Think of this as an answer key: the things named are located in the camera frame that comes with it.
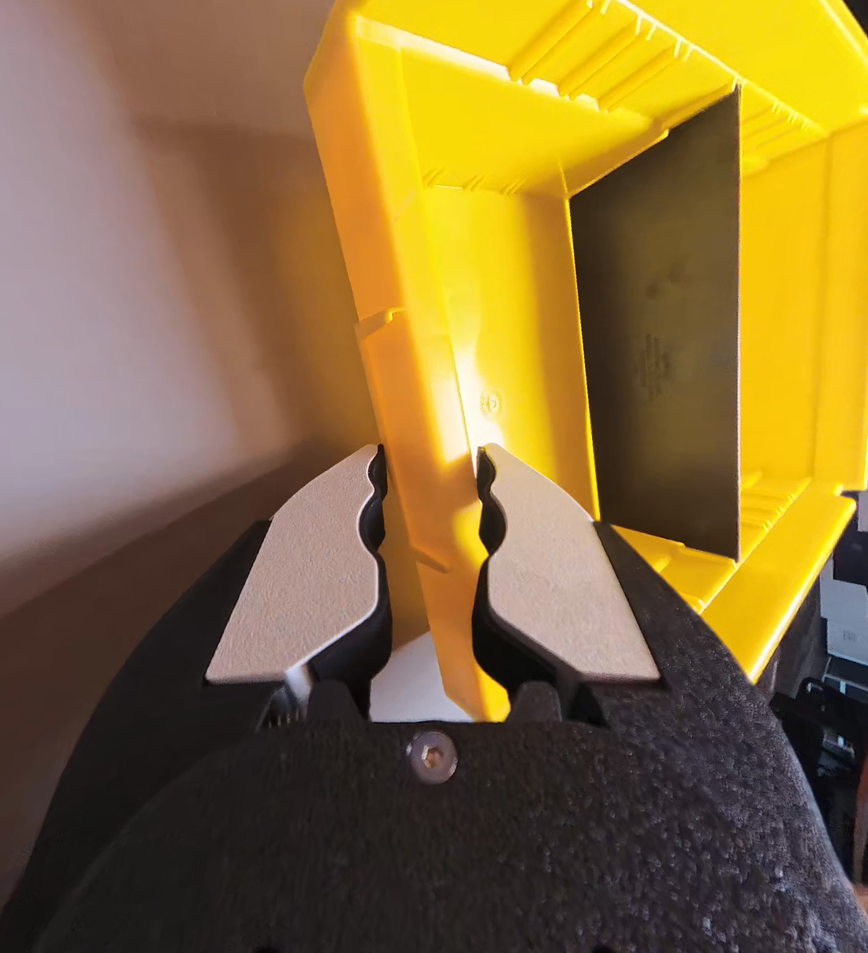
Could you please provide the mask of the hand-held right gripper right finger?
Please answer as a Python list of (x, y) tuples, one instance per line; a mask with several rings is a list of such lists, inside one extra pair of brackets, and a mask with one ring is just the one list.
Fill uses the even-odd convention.
[(506, 692), (542, 683), (570, 716), (587, 688), (654, 688), (657, 662), (592, 515), (499, 444), (478, 450), (475, 660)]

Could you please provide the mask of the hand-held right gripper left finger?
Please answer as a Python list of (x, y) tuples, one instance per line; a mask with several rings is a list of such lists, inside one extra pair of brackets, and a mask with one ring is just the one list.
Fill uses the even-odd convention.
[(346, 685), (370, 713), (390, 660), (393, 614), (380, 546), (384, 448), (368, 444), (309, 481), (269, 521), (205, 672), (212, 685), (269, 683), (307, 708), (318, 683)]

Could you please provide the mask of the yellow plastic bin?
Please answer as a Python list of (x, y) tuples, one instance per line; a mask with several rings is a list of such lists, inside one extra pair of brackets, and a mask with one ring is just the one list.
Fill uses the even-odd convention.
[(756, 680), (868, 485), (868, 37), (844, 2), (336, 2), (304, 83), (448, 695), (478, 450), (602, 520), (572, 196), (740, 90), (739, 558), (615, 526)]

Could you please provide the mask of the black bin divider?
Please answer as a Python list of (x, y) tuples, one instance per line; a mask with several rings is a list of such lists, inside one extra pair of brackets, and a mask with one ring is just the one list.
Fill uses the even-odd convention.
[(739, 558), (740, 90), (571, 197), (601, 518)]

